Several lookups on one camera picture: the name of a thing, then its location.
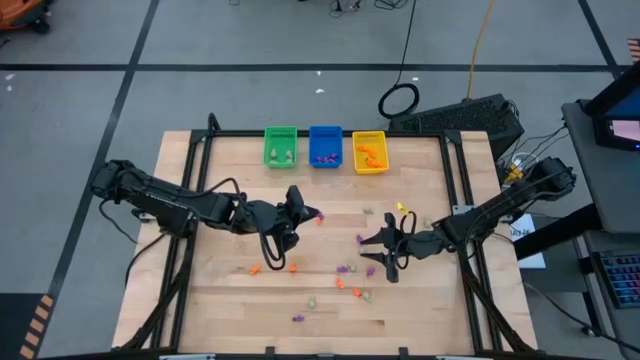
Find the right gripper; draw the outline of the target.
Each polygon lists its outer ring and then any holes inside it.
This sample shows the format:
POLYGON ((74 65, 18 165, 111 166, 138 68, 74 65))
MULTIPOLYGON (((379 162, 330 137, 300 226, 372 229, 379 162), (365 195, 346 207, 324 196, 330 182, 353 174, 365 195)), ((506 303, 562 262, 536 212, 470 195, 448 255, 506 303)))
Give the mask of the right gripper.
MULTIPOLYGON (((361 245, 396 245, 400 239, 400 230, 396 227, 395 216, 387 212, 384 214, 385 227, 372 237, 360 242, 361 245)), ((399 243, 399 256, 425 259, 431 255, 441 253, 449 246, 449 240, 440 230, 421 231, 405 236, 399 243)), ((386 279, 390 283, 399 282, 399 268, 393 253, 361 253, 361 257, 381 263, 386 271, 386 279)))

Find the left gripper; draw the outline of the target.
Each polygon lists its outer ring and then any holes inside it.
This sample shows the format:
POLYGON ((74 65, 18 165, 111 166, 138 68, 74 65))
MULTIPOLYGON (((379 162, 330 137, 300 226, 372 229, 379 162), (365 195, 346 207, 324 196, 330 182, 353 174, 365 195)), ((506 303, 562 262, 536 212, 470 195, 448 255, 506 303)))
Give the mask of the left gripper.
POLYGON ((262 200, 253 200, 238 204, 234 215, 234 232, 236 234, 276 234, 282 232, 280 245, 283 250, 290 250, 299 241, 296 229, 299 225, 310 222, 320 213, 316 208, 307 206, 299 188, 291 185, 286 193, 286 206, 291 214, 302 217, 291 220, 284 203, 273 205, 262 200))

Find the blue plastic basket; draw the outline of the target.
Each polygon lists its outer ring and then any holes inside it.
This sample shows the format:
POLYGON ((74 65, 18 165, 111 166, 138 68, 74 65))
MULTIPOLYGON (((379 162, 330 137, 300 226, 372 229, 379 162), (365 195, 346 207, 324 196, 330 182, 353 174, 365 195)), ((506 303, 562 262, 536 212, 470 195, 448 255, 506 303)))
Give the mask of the blue plastic basket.
POLYGON ((309 163, 313 168, 338 168, 343 163, 343 134, 340 126, 311 126, 309 129, 309 163), (317 157, 331 158, 337 153, 339 163, 317 163, 317 157))

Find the green plastic basket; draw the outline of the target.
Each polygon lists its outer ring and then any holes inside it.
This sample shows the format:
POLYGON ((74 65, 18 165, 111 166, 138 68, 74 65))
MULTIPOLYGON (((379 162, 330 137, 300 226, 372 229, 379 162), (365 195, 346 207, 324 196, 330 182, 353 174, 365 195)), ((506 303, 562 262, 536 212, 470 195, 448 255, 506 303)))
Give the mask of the green plastic basket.
POLYGON ((298 129, 295 126, 270 126, 264 131, 264 151, 263 164, 268 168, 293 168, 297 160, 297 137, 298 129), (270 152, 276 149, 278 153, 277 162, 270 161, 270 152), (287 164, 286 151, 294 153, 293 164, 287 164))

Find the yellow plastic basket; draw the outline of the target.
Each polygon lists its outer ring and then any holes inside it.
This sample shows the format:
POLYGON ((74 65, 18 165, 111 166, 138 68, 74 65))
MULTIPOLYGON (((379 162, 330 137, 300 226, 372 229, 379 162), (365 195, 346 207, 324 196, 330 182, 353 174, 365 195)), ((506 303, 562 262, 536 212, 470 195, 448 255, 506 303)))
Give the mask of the yellow plastic basket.
POLYGON ((354 155, 354 167, 358 175, 374 175, 384 173, 389 169, 389 157, 384 131, 357 131, 352 133, 352 148, 354 155), (365 145, 368 151, 374 151, 376 158, 368 156, 367 152, 357 149, 359 145, 365 145), (383 163, 384 168, 369 167, 366 159, 372 159, 375 163, 383 163))

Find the black computer case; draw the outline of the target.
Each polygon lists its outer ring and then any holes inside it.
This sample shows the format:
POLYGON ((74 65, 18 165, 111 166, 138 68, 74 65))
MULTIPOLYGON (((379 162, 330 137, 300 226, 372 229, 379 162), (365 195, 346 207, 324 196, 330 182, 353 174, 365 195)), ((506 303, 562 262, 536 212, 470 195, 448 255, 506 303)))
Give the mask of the black computer case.
POLYGON ((502 94, 464 100, 397 118, 390 122, 389 130, 405 133, 445 130, 486 132, 494 160, 501 157, 524 133, 516 104, 502 94))

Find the gray desk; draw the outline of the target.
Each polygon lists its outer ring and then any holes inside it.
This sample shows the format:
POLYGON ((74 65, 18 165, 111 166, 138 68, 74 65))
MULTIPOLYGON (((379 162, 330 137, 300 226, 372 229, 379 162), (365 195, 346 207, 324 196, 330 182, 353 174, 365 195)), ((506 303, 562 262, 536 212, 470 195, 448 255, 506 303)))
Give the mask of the gray desk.
POLYGON ((640 253, 640 152, 596 144, 591 119, 579 103, 561 107, 593 205, 601 222, 598 230, 583 234, 594 275, 602 292, 614 335, 640 347, 640 307, 618 309, 597 266, 597 253, 640 253))

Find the backlit keyboard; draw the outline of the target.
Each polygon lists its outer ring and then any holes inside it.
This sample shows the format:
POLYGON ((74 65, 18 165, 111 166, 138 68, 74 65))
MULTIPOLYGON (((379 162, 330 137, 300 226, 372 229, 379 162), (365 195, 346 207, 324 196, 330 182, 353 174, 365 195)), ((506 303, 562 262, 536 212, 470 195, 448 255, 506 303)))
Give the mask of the backlit keyboard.
POLYGON ((640 253, 597 253, 597 266, 605 287, 618 309, 640 307, 640 253))

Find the black desk monitor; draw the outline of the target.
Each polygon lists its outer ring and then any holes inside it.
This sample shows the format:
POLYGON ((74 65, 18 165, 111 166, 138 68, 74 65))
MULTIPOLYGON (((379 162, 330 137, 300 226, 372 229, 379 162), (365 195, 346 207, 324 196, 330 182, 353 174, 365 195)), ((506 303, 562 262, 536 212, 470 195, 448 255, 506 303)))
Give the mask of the black desk monitor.
POLYGON ((640 62, 615 79, 581 109, 591 119, 595 142, 602 147, 638 152, 640 139, 618 135, 614 123, 631 122, 640 127, 640 62))

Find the orange wheeled machine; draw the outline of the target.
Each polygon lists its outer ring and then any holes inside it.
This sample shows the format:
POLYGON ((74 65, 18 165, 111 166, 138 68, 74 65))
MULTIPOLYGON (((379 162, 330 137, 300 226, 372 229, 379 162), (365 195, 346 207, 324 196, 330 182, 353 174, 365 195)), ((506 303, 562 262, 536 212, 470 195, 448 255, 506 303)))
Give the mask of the orange wheeled machine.
POLYGON ((50 25, 46 14, 52 0, 0 0, 0 32, 31 28, 46 34, 50 25))

